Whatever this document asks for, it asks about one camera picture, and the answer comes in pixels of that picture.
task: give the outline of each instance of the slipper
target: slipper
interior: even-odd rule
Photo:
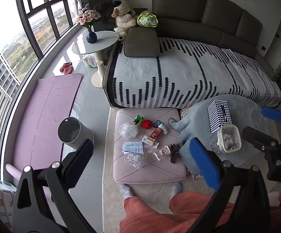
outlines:
[[[71,74],[72,72],[73,72],[73,66],[72,66],[72,65],[70,65],[70,66],[64,68],[64,74],[65,74],[65,75],[66,75],[66,74]]]
[[[72,65],[72,62],[67,62],[64,63],[63,66],[60,68],[60,72],[64,72],[64,69],[67,68],[68,66]]]

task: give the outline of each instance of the green plush toy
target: green plush toy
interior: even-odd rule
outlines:
[[[137,18],[137,23],[144,27],[156,27],[158,25],[158,19],[149,11],[143,11]]]

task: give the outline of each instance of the red ball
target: red ball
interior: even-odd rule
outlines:
[[[152,127],[152,121],[150,120],[145,120],[141,124],[145,129],[150,129]]]

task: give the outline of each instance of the gray sofa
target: gray sofa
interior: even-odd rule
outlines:
[[[155,31],[145,27],[130,28],[124,43],[127,57],[157,56],[156,35],[186,39],[254,58],[270,79],[277,81],[278,75],[256,49],[262,23],[235,3],[229,0],[152,0],[152,12],[158,17],[158,26]]]

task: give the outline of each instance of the red pants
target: red pants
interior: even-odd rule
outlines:
[[[138,197],[127,198],[124,201],[126,217],[120,222],[120,233],[186,233],[210,199],[211,196],[197,192],[177,194],[169,202],[174,214],[160,214]],[[228,203],[217,226],[228,221],[232,209],[233,204]],[[281,209],[274,217],[275,221],[281,220]]]

